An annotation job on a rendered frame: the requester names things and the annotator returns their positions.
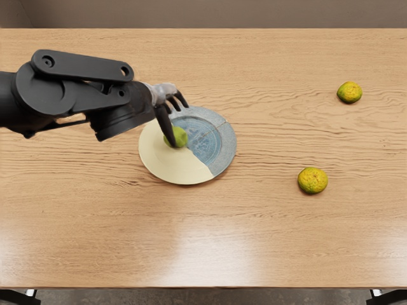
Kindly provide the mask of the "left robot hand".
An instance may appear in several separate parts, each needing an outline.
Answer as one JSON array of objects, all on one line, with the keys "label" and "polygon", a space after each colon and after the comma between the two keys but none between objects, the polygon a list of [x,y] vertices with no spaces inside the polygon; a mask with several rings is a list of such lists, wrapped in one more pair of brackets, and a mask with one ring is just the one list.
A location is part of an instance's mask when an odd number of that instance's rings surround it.
[{"label": "left robot hand", "polygon": [[179,106],[178,102],[180,102],[185,108],[189,107],[186,99],[173,83],[160,83],[155,85],[144,83],[144,85],[147,86],[151,93],[151,104],[164,136],[168,140],[171,147],[177,147],[176,138],[172,129],[172,123],[169,118],[172,110],[167,105],[167,102],[170,102],[173,108],[180,112],[181,107]]}]

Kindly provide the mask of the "small green fruit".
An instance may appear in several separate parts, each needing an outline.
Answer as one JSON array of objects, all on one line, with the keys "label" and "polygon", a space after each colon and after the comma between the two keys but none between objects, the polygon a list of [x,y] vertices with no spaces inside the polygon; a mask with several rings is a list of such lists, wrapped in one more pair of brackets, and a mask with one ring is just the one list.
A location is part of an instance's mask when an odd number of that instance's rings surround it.
[{"label": "small green fruit", "polygon": [[185,147],[187,145],[187,143],[188,143],[188,134],[186,133],[186,131],[183,128],[179,127],[179,126],[173,126],[172,131],[174,133],[174,137],[175,137],[175,140],[176,140],[176,145],[171,146],[171,144],[168,141],[168,139],[166,138],[166,136],[163,136],[163,141],[166,143],[166,145],[171,147],[171,148]]}]

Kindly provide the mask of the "cream and blue patterned plate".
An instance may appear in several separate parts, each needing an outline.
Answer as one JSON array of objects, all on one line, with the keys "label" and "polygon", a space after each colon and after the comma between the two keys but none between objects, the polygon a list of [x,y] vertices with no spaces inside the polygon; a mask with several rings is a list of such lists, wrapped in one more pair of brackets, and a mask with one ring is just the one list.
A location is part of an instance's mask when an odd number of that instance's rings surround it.
[{"label": "cream and blue patterned plate", "polygon": [[157,120],[149,122],[139,137],[139,156],[156,177],[179,185],[207,182],[223,173],[237,151],[237,138],[222,115],[204,107],[189,107],[169,115],[174,126],[188,135],[182,148],[171,148]]}]

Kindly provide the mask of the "yellow-green bumpy fruit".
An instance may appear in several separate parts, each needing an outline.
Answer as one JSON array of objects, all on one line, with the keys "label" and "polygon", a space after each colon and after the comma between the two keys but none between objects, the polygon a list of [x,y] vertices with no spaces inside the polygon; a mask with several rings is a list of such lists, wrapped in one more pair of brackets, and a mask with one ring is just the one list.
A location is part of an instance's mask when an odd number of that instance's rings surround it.
[{"label": "yellow-green bumpy fruit", "polygon": [[321,169],[307,167],[298,174],[297,182],[306,194],[319,194],[328,186],[328,175]]},{"label": "yellow-green bumpy fruit", "polygon": [[343,83],[336,92],[336,96],[346,104],[353,104],[359,101],[362,95],[362,88],[353,81]]}]

